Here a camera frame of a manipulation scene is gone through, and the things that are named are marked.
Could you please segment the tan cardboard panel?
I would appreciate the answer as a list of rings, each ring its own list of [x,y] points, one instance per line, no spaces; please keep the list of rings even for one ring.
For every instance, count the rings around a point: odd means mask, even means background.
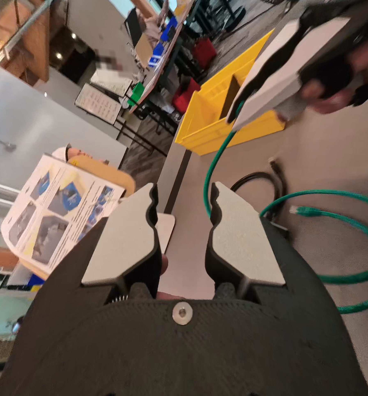
[[[135,52],[139,60],[147,65],[153,55],[153,48],[145,33],[140,36],[135,46]]]

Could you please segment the white round object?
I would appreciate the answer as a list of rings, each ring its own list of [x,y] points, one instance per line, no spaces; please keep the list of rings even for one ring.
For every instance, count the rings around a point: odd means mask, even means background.
[[[70,143],[63,147],[59,147],[52,152],[52,156],[58,160],[68,162],[70,159],[76,156],[87,156],[90,155],[85,153],[84,151],[74,148]]]

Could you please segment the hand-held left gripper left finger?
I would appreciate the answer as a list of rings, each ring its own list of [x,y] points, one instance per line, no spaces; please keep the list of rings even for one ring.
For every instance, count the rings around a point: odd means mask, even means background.
[[[89,260],[83,286],[112,285],[128,295],[133,284],[143,283],[157,297],[162,272],[157,204],[157,185],[152,183],[118,204]]]

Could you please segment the wooden ceiling beam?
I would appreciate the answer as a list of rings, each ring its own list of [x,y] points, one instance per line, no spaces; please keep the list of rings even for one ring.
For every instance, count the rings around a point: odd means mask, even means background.
[[[0,247],[0,269],[4,271],[13,271],[18,261],[18,257],[10,250]]]

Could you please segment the blue plastic bin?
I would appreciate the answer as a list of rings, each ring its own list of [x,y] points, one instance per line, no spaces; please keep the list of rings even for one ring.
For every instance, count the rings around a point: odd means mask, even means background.
[[[167,23],[166,28],[161,34],[160,41],[170,42],[176,33],[177,25],[178,25],[177,18],[175,16],[172,16],[169,22]]]
[[[153,50],[152,57],[148,62],[148,67],[149,68],[159,67],[160,63],[163,60],[163,57],[165,56],[166,51],[167,49],[165,43],[159,42]]]

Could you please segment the handwritten whiteboard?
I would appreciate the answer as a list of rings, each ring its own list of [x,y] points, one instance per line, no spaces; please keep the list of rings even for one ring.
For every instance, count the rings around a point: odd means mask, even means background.
[[[121,111],[121,104],[85,83],[74,101],[74,105],[98,119],[114,125]]]
[[[131,87],[133,80],[116,70],[108,68],[97,68],[90,82],[98,87],[108,90],[118,96],[125,96]]]

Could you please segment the printed instruction board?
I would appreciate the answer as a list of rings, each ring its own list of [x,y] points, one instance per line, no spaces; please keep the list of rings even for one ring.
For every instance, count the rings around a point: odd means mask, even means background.
[[[86,156],[66,162],[44,154],[0,230],[19,262],[46,280],[95,224],[135,190],[132,176],[113,166]]]

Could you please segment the yellow plastic bin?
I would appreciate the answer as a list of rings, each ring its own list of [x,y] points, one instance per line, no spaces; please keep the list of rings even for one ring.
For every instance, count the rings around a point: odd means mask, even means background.
[[[256,57],[273,31],[246,49],[194,92],[175,137],[175,143],[199,156],[217,151],[232,129],[219,119],[231,76],[242,86]]]

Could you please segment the green plastic bin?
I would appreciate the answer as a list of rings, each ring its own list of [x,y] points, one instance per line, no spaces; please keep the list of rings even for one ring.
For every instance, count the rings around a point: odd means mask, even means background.
[[[129,106],[137,106],[140,98],[142,97],[142,94],[144,92],[144,86],[142,82],[137,82],[133,87],[132,87],[132,93],[127,94],[128,95],[128,104]]]

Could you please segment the red container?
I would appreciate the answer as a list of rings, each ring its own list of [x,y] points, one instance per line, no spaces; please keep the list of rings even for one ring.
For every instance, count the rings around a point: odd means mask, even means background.
[[[201,86],[192,77],[183,77],[178,89],[172,98],[172,106],[181,115],[184,115],[190,104],[194,92],[201,90]]]
[[[203,70],[207,70],[217,57],[217,51],[209,37],[198,39],[191,49],[191,54]]]

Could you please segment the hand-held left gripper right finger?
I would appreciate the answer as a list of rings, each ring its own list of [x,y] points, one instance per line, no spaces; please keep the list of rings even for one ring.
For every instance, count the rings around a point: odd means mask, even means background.
[[[254,285],[285,286],[259,213],[221,182],[212,183],[210,201],[205,269],[215,291],[229,283],[237,298],[246,299]]]

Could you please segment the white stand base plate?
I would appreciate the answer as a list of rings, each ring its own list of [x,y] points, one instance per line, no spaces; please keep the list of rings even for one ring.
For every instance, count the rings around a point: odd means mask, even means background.
[[[156,230],[159,239],[161,253],[165,254],[173,230],[175,228],[176,218],[172,214],[157,213]]]

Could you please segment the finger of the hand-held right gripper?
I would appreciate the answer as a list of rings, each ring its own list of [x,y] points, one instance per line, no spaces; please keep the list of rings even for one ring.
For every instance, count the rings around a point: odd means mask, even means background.
[[[265,112],[272,110],[286,99],[296,94],[302,82],[300,80],[300,70],[318,53],[328,42],[332,40],[350,21],[350,17],[335,17],[332,20],[321,24],[318,27],[306,29],[305,37],[300,38],[298,44],[294,45],[294,50],[289,54],[288,60],[283,61],[282,66],[278,66],[277,71],[273,72],[251,94],[246,100],[240,99],[239,103],[244,102],[239,114],[236,116],[232,130],[238,131],[248,125]],[[272,60],[278,50],[288,44],[300,31],[300,20],[293,19],[285,26],[267,45],[263,53],[255,61],[251,71],[245,79],[245,86],[239,93],[244,93],[245,88],[250,87],[250,83],[255,82],[256,77],[261,76],[261,70]]]
[[[301,41],[300,19],[282,21],[265,42],[226,116],[227,124],[250,124],[270,110],[285,109],[300,89],[299,61],[290,58]]]

